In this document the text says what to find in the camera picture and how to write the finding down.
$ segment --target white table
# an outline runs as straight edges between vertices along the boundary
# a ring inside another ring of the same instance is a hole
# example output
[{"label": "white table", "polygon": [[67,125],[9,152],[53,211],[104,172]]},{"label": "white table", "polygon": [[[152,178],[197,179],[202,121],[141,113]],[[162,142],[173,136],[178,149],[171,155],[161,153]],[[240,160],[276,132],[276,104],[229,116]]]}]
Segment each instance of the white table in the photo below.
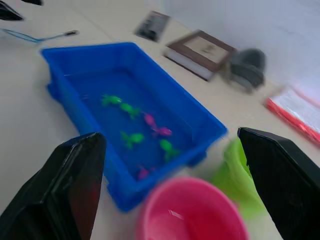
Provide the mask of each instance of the white table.
[{"label": "white table", "polygon": [[[27,21],[0,22],[0,27],[11,27],[35,37],[69,30],[79,30],[80,34],[42,45],[0,35],[0,213],[22,184],[43,166],[54,148],[78,135],[62,106],[47,92],[50,77],[39,54],[41,47],[135,42],[221,120],[229,135],[210,149],[203,163],[178,174],[204,179],[212,176],[238,127],[289,138],[320,166],[317,158],[320,151],[263,107],[264,99],[274,89],[272,84],[267,83],[249,96],[229,87],[218,75],[205,82],[164,58],[165,45],[190,32],[174,20],[170,21],[160,43],[133,35],[133,30],[151,10],[144,6],[143,0],[45,0],[44,3],[43,7],[36,7],[21,2],[17,11]],[[91,239],[132,240],[138,211],[139,207],[128,214],[119,212],[103,186]],[[270,216],[248,221],[247,226],[253,240],[281,239]]]}]

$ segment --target book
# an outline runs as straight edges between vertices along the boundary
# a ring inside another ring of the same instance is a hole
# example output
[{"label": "book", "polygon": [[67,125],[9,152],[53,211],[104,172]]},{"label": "book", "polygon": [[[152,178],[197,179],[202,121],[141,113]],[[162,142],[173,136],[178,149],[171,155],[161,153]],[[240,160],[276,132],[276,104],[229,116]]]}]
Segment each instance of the book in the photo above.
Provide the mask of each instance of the book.
[{"label": "book", "polygon": [[164,56],[198,77],[209,81],[230,59],[236,49],[197,30],[167,45]]}]

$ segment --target blue wire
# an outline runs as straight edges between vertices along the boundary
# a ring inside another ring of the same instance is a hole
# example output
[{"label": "blue wire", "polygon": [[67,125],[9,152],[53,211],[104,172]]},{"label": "blue wire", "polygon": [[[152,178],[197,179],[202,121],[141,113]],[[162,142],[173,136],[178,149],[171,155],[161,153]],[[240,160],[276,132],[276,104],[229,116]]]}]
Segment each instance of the blue wire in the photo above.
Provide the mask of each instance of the blue wire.
[{"label": "blue wire", "polygon": [[9,29],[0,28],[0,30],[2,30],[6,34],[14,36],[14,37],[16,37],[18,39],[22,39],[22,40],[29,41],[29,42],[32,42],[32,43],[37,43],[37,44],[38,43],[42,43],[42,42],[47,41],[47,40],[57,39],[57,38],[61,38],[61,37],[65,36],[65,33],[63,33],[63,34],[59,34],[59,35],[51,36],[51,37],[35,38],[33,36],[29,36],[27,34],[23,34],[21,32],[17,32],[17,31],[12,31],[12,30],[9,30]]}]

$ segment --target green plastic bag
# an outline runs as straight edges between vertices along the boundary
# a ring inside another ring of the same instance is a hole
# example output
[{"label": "green plastic bag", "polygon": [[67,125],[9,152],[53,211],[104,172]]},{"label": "green plastic bag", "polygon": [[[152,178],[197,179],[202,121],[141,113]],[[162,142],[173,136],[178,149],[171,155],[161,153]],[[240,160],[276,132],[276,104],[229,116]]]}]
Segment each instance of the green plastic bag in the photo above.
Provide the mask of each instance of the green plastic bag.
[{"label": "green plastic bag", "polygon": [[244,219],[267,213],[247,166],[240,138],[231,141],[223,158],[224,162],[213,176],[212,184],[236,204]]}]

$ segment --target white wall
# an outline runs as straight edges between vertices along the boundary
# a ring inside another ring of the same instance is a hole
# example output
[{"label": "white wall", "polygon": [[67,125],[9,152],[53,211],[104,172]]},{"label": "white wall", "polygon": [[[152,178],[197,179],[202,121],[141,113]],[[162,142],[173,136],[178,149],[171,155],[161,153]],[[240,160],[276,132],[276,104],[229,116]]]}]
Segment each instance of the white wall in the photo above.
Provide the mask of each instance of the white wall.
[{"label": "white wall", "polygon": [[160,6],[233,47],[262,49],[272,81],[320,82],[320,0],[163,0]]}]

